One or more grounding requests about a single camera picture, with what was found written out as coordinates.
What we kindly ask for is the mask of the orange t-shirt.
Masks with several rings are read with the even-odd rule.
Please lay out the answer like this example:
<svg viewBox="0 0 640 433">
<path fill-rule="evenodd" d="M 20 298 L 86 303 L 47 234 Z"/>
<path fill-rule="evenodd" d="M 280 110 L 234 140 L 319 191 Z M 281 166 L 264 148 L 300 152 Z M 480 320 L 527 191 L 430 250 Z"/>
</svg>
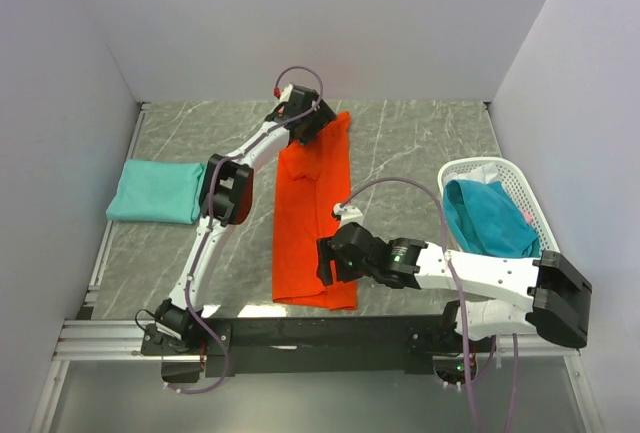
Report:
<svg viewBox="0 0 640 433">
<path fill-rule="evenodd" d="M 279 153 L 272 242 L 272 299 L 276 303 L 353 310 L 353 283 L 324 285 L 317 277 L 316 242 L 339 222 L 334 206 L 351 192 L 349 127 L 341 112 L 308 145 L 292 143 Z"/>
</svg>

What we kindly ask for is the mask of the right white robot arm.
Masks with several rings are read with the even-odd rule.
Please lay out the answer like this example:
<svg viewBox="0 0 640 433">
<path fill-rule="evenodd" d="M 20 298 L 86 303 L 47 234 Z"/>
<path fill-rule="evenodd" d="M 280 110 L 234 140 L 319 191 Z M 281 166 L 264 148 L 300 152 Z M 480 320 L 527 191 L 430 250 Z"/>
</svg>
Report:
<svg viewBox="0 0 640 433">
<path fill-rule="evenodd" d="M 450 290 L 476 295 L 441 324 L 444 348 L 460 352 L 473 340 L 536 333 L 561 347 L 588 343 L 592 285 L 561 253 L 498 258 L 416 239 L 388 242 L 350 222 L 317 241 L 317 276 L 329 286 L 369 277 L 392 289 Z"/>
</svg>

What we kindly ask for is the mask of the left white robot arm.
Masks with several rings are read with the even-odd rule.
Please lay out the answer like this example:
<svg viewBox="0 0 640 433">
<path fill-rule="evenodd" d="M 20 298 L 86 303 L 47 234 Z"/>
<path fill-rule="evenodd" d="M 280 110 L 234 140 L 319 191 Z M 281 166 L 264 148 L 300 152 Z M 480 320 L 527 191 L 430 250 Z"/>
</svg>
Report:
<svg viewBox="0 0 640 433">
<path fill-rule="evenodd" d="M 154 323 L 144 335 L 144 345 L 165 343 L 171 352 L 186 355 L 207 342 L 202 294 L 234 230 L 249 216 L 255 174 L 291 143 L 311 143 L 336 119 L 322 93 L 286 86 L 276 93 L 276 107 L 248 140 L 227 155 L 209 158 L 194 244 L 168 298 L 152 315 Z"/>
</svg>

